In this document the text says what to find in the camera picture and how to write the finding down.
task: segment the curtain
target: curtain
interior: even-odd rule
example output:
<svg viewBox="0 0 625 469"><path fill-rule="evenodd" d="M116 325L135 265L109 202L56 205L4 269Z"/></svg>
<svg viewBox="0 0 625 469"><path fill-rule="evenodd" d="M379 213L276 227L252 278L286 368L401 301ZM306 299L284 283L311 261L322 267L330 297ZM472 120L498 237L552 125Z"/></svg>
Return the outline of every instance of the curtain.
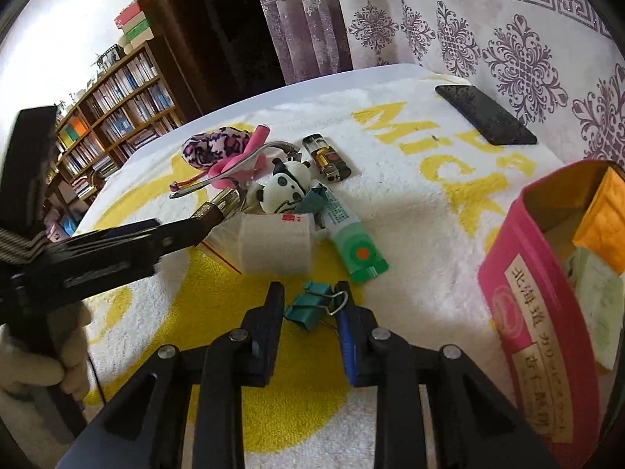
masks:
<svg viewBox="0 0 625 469"><path fill-rule="evenodd" d="M287 82L412 62L467 78L565 161L625 165L625 62L587 0L261 2Z"/></svg>

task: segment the black phone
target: black phone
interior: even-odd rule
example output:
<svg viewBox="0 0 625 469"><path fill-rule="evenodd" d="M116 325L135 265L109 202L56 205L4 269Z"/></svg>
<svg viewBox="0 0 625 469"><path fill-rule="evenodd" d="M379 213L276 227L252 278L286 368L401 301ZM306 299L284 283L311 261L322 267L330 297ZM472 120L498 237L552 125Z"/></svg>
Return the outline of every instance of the black phone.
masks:
<svg viewBox="0 0 625 469"><path fill-rule="evenodd" d="M538 142L525 125L474 86L439 85L436 93L458 109L490 144L503 146Z"/></svg>

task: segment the panda figurine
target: panda figurine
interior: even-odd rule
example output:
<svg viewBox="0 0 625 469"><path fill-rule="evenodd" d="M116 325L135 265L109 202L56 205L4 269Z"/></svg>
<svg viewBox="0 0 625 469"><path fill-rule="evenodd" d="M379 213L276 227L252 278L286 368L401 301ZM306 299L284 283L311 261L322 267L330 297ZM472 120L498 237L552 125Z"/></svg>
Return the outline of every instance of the panda figurine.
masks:
<svg viewBox="0 0 625 469"><path fill-rule="evenodd" d="M273 175L256 198L265 213L285 213L295 209L311 187L310 163L273 159Z"/></svg>

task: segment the gloved hand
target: gloved hand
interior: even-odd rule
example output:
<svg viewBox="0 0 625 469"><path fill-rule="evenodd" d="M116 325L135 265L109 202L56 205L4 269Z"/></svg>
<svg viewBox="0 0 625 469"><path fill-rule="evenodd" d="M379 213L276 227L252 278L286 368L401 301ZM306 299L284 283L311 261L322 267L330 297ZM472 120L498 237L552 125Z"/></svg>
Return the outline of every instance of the gloved hand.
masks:
<svg viewBox="0 0 625 469"><path fill-rule="evenodd" d="M48 387L61 384L61 390L80 400L89 393L87 375L87 338L84 326L90 324L91 313L84 305L78 326L63 345L60 360L27 353L11 341L6 326L0 326L0 389L23 394L24 385Z"/></svg>

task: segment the lighter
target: lighter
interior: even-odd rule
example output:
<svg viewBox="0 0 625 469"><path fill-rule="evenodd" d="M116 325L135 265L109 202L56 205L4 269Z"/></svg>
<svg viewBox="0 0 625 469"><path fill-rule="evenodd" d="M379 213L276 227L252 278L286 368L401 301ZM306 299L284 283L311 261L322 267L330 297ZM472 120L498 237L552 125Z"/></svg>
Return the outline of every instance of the lighter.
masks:
<svg viewBox="0 0 625 469"><path fill-rule="evenodd" d="M327 182L335 183L345 180L351 174L351 169L321 134L304 137L302 144L319 167L321 174L326 177Z"/></svg>

